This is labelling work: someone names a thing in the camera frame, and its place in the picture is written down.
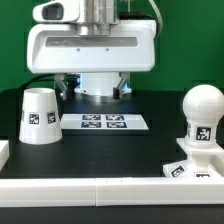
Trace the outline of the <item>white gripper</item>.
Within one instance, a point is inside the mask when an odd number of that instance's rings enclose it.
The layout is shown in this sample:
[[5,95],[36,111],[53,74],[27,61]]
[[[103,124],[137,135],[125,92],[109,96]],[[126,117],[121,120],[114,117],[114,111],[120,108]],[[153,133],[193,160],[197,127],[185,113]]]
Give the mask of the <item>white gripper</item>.
[[129,94],[130,73],[155,65],[153,20],[123,20],[108,36],[79,36],[72,24],[39,24],[28,36],[27,66],[33,73],[57,73],[54,80],[67,99],[63,73],[120,72],[113,98]]

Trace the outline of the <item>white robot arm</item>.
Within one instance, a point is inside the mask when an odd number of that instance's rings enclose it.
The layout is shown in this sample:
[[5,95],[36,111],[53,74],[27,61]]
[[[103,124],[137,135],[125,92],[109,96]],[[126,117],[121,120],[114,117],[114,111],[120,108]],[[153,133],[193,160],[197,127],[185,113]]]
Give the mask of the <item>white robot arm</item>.
[[37,24],[30,30],[27,67],[33,73],[77,75],[81,99],[117,101],[131,94],[132,72],[155,65],[154,40],[163,19],[119,11],[118,0],[49,0],[33,9]]

